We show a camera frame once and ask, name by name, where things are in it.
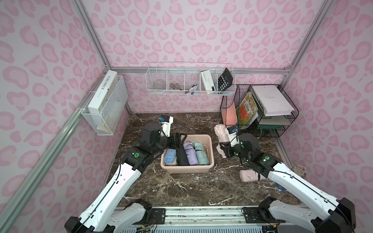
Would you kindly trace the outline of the light blue umbrella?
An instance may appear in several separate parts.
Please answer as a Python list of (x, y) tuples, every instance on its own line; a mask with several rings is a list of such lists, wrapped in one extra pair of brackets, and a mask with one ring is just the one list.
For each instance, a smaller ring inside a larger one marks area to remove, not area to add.
[(175, 149), (167, 149), (165, 156), (164, 156), (164, 163), (166, 166), (176, 166), (177, 165), (177, 158), (176, 158), (176, 150)]

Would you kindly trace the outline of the lilac umbrella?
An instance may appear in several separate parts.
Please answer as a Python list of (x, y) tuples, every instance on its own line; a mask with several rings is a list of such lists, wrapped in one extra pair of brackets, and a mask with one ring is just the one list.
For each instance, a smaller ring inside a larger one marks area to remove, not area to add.
[(197, 166), (199, 162), (196, 156), (196, 150), (193, 147), (192, 143), (190, 141), (187, 141), (183, 144), (183, 146), (187, 156), (188, 164), (190, 166)]

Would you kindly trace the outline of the black umbrella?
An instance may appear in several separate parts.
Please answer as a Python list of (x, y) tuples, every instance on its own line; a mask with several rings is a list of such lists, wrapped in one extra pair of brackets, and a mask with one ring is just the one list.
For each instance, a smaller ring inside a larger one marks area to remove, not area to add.
[(188, 159), (184, 149), (184, 146), (180, 140), (175, 143), (176, 159), (178, 166), (188, 166)]

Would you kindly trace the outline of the pink umbrella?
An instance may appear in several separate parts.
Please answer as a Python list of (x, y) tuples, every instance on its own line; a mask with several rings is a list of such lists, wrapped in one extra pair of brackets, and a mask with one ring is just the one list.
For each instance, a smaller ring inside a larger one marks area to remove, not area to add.
[(240, 179), (244, 183), (250, 183), (250, 182), (258, 182), (258, 181), (266, 180), (267, 178), (255, 172), (254, 170), (241, 170)]
[(219, 153), (219, 143), (220, 142), (229, 142), (228, 135), (227, 135), (227, 132), (226, 132), (226, 126), (223, 125), (223, 124), (217, 124), (214, 127), (214, 131), (215, 131), (215, 134), (216, 134), (216, 136), (218, 137), (218, 140), (219, 140), (218, 145), (216, 147), (216, 149)]

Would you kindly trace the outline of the pink plastic storage box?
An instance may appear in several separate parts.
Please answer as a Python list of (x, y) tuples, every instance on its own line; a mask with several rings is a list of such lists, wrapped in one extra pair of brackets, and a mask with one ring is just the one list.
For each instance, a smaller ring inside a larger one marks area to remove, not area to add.
[(211, 137), (209, 135), (187, 135), (187, 140), (191, 142), (202, 143), (210, 165), (206, 166), (168, 166), (164, 162), (165, 152), (161, 155), (160, 166), (169, 174), (192, 174), (192, 173), (207, 173), (214, 167), (214, 155)]

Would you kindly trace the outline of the mint green umbrella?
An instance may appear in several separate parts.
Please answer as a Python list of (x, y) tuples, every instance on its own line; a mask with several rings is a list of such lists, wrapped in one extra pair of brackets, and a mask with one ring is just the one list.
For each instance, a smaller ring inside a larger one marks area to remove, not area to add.
[(194, 142), (194, 148), (196, 151), (196, 157), (198, 160), (199, 165), (201, 166), (208, 166), (210, 165), (210, 161), (208, 159), (207, 153), (202, 145), (202, 143)]

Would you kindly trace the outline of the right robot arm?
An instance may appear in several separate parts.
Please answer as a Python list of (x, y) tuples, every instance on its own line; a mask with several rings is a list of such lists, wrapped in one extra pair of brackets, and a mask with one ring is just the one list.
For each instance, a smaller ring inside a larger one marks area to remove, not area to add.
[(356, 228), (355, 205), (347, 198), (329, 195), (297, 175), (277, 157), (261, 151), (252, 134), (238, 135), (226, 129), (229, 140), (220, 144), (227, 157), (236, 156), (244, 167), (257, 172), (297, 197), (306, 208), (288, 205), (267, 197), (259, 205), (263, 218), (290, 222), (313, 233), (353, 233)]

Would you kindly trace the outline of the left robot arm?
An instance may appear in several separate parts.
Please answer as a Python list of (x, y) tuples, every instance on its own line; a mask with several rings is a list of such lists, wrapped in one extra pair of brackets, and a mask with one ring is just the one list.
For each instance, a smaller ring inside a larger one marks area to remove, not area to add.
[(98, 197), (79, 217), (67, 220), (68, 233), (121, 233), (150, 218), (152, 206), (142, 199), (117, 214), (114, 211), (147, 166), (169, 147), (172, 123), (173, 117), (161, 116), (159, 123), (149, 123), (141, 130), (141, 138), (121, 156), (117, 171)]

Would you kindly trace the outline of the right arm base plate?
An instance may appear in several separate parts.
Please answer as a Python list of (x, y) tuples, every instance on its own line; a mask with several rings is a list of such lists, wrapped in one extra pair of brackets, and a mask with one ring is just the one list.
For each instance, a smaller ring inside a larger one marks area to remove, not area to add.
[(259, 207), (243, 207), (241, 213), (246, 223), (270, 223), (269, 215)]

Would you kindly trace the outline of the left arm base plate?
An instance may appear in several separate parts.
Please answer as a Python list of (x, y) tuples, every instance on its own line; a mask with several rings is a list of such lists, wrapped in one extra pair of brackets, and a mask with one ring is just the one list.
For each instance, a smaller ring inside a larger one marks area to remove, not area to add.
[(157, 224), (165, 224), (166, 209), (165, 208), (151, 208), (146, 210), (143, 219), (138, 224), (151, 224), (154, 221)]

